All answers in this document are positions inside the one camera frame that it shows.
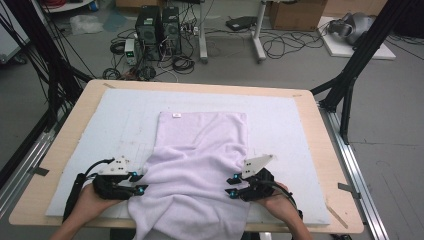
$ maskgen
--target computer tower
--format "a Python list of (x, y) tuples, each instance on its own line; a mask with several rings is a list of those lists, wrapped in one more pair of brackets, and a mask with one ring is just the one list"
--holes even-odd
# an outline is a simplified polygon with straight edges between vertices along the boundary
[(161, 60), (161, 43), (164, 40), (159, 6), (141, 6), (135, 24), (142, 55), (147, 60)]
[(166, 39), (166, 53), (168, 55), (180, 55), (181, 34), (178, 7), (166, 7), (162, 11), (162, 24)]

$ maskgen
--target towel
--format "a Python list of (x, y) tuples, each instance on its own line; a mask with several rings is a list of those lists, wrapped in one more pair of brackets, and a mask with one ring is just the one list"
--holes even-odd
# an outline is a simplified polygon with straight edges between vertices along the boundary
[(246, 154), (246, 114), (160, 113), (138, 182), (149, 187), (128, 203), (135, 239), (239, 240), (249, 203), (230, 199), (225, 189)]

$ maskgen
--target desk leg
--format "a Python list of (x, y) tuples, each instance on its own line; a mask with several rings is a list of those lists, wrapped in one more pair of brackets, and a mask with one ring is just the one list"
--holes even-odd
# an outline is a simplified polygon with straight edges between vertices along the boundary
[(206, 35), (205, 35), (205, 0), (200, 1), (200, 29), (199, 29), (199, 51), (200, 61), (204, 64), (208, 63), (208, 50), (206, 48)]
[(252, 32), (253, 43), (256, 48), (256, 52), (258, 52), (258, 63), (262, 62), (266, 59), (264, 49), (262, 48), (261, 40), (259, 40), (259, 34), (261, 33), (262, 21), (265, 15), (266, 1), (261, 0), (259, 6), (258, 20), (256, 22), (256, 30)]

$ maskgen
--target white mat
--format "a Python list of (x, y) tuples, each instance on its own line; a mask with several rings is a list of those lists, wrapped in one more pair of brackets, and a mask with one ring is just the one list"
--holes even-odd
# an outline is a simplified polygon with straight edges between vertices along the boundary
[[(141, 171), (152, 153), (161, 111), (246, 113), (249, 157), (275, 155), (277, 159), (266, 168), (276, 181), (290, 187), (299, 209), (304, 212), (304, 222), (308, 225), (330, 223), (293, 99), (121, 89), (109, 89), (103, 95), (64, 170), (46, 215), (63, 214), (76, 175), (85, 172), (96, 161), (124, 155), (131, 160), (130, 171)], [(108, 209), (103, 216), (129, 218), (126, 202)], [(248, 222), (281, 221), (262, 206), (251, 204)]]
[[(332, 17), (321, 17), (321, 20), (318, 23), (318, 27), (321, 27), (322, 25), (330, 22), (331, 20), (335, 20), (335, 18)], [(322, 28), (318, 29), (317, 31), (319, 33), (322, 32)], [(351, 57), (353, 54), (352, 46), (349, 45), (343, 38), (339, 37), (337, 33), (328, 33), (325, 35), (327, 30), (324, 30), (323, 32), (323, 39), (325, 46), (327, 47), (328, 52), (330, 53), (330, 56), (332, 57)], [(380, 49), (377, 50), (377, 52), (374, 54), (372, 59), (382, 59), (382, 60), (394, 60), (396, 56), (390, 51), (389, 48), (387, 48), (386, 45), (381, 44)]]

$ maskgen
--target person's right hand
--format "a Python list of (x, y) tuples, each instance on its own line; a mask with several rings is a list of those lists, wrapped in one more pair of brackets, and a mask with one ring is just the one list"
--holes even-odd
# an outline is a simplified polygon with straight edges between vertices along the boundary
[[(288, 191), (286, 185), (279, 182), (276, 183)], [(264, 206), (274, 217), (284, 221), (295, 240), (312, 239), (297, 210), (289, 199), (279, 191), (275, 190), (272, 196), (257, 200), (256, 202)]]

